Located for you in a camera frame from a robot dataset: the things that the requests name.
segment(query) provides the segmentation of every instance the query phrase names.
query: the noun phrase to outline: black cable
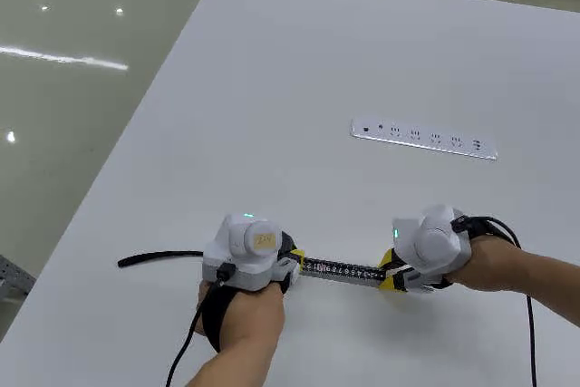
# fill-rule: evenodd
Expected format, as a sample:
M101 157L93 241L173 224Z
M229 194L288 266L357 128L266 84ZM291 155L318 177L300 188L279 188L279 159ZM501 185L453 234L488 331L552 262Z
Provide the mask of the black cable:
M185 342L183 342L183 344L181 345L181 349L179 349L179 352L178 352L177 356L175 357L175 360L173 360L173 363L171 364L171 368L169 369L169 374L167 375L167 381L165 382L165 387L170 387L171 380L173 379L173 374L175 373L175 369L178 367L178 364L179 364L179 361L181 360L181 357L183 357L183 354L189 348L189 344L191 343L191 339L193 338L193 333L196 330L196 325L198 324L198 320L199 320L199 317L201 316L203 306L204 306L205 302L208 300L209 294L211 294L214 290L216 290L218 287L221 287L223 285L224 285L223 281L215 281L214 283L212 283L211 287L209 288L208 292L206 293L206 297L203 298L203 301L201 301L201 304L199 304L198 310L196 311L196 314L193 316L193 321L191 321L191 326L189 327L188 335L185 338Z
M203 251L158 251L155 253L143 253L135 256L122 258L117 262L118 267L127 267L139 263L150 262L151 260L160 260L170 257L203 257Z
M183 354L189 348L189 344L191 343L191 339L193 338L193 333L196 331L196 325L198 324L199 317L203 312L204 305L208 300L208 296L210 296L217 288L223 286L224 283L226 283L226 281L229 280L232 277L232 275L236 273L236 270L237 270L236 265L228 262L222 263L217 269L216 272L217 280L211 284L211 286L208 289L208 292L206 293L206 296L199 304L196 314L193 316L193 321L191 321L191 326L189 327L188 335L185 338L185 342L183 342L183 344L181 345L181 349L179 349L179 352L175 357L175 360L173 360L171 368L169 369L169 374L167 375L165 387L170 387L171 380L173 379L173 373L175 373L175 369L178 367L179 360L181 360L181 357L183 357Z
M506 230L509 235L511 236L511 242L513 245L521 249L521 245L519 245L519 241L517 240L516 233L514 233L511 228L509 228L506 224L501 222L499 219L493 217L469 217L469 219L479 219L485 220L487 222L493 222L494 224L498 224L504 230ZM532 298L529 295L526 295L526 303L527 303L527 320L529 322L529 357L530 357L530 369L532 372L532 386L537 387L537 378L536 378L536 329L534 327L534 311L532 308Z

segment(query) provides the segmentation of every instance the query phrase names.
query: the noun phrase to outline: yellow label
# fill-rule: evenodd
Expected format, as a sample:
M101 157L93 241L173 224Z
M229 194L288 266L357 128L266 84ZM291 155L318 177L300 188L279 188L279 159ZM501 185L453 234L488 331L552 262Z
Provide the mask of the yellow label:
M276 248L276 233L254 235L254 249Z

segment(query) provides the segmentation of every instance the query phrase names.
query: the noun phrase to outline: white machine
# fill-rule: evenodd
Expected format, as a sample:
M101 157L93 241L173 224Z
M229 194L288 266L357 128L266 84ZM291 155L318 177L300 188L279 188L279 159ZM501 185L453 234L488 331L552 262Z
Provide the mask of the white machine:
M294 282L298 276L295 259L278 259L282 247L280 227L250 213L227 215L203 252L203 279L215 282L218 269L224 264L235 266L227 285L256 291L272 281Z
M420 218L395 218L394 249L375 267L305 257L277 224L252 214L232 214L204 250L203 278L215 282L219 268L230 265L234 272L227 275L227 285L248 291L272 281L294 282L301 273L384 290L429 292L449 285L443 275L471 257L468 231L457 233L452 227L461 216L454 208L435 206Z

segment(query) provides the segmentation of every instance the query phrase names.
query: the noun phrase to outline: black wrist strap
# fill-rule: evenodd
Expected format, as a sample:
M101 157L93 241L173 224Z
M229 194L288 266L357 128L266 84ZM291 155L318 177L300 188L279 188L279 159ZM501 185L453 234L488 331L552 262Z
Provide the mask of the black wrist strap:
M285 294L288 287L290 287L290 274L287 274L284 281L278 282L278 284L280 285L282 293ZM224 322L224 317L226 316L229 304L238 292L240 292L240 290L235 287L223 285L209 293L206 296L205 303L203 304L203 310L201 312L203 330L205 331L209 342L218 353L221 351L221 346L219 345L219 332L221 331L221 325Z

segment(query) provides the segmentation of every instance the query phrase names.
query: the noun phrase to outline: power outlet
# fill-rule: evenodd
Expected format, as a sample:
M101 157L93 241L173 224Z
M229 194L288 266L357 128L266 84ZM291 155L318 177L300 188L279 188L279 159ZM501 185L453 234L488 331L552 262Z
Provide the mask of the power outlet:
M497 160L498 152L490 140L465 133L449 132L377 117L353 119L351 134L356 138L380 140L422 149L445 151L473 158Z

